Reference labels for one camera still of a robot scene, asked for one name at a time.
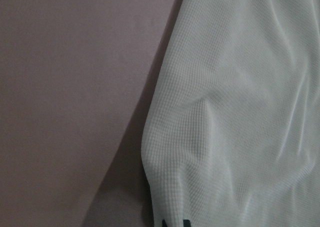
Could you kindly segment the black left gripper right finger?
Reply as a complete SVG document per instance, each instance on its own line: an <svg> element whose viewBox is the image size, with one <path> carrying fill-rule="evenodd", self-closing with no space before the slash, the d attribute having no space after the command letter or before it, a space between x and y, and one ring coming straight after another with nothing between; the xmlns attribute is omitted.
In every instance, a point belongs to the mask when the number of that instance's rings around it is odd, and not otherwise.
<svg viewBox="0 0 320 227"><path fill-rule="evenodd" d="M183 219L183 227L191 227L191 221L189 219Z"/></svg>

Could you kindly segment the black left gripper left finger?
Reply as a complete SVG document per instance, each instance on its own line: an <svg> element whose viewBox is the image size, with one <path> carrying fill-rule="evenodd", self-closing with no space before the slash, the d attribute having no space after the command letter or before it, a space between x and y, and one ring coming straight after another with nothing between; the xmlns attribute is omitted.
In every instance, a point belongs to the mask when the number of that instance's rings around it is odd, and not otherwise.
<svg viewBox="0 0 320 227"><path fill-rule="evenodd" d="M161 221L161 227L168 227L168 225L164 219Z"/></svg>

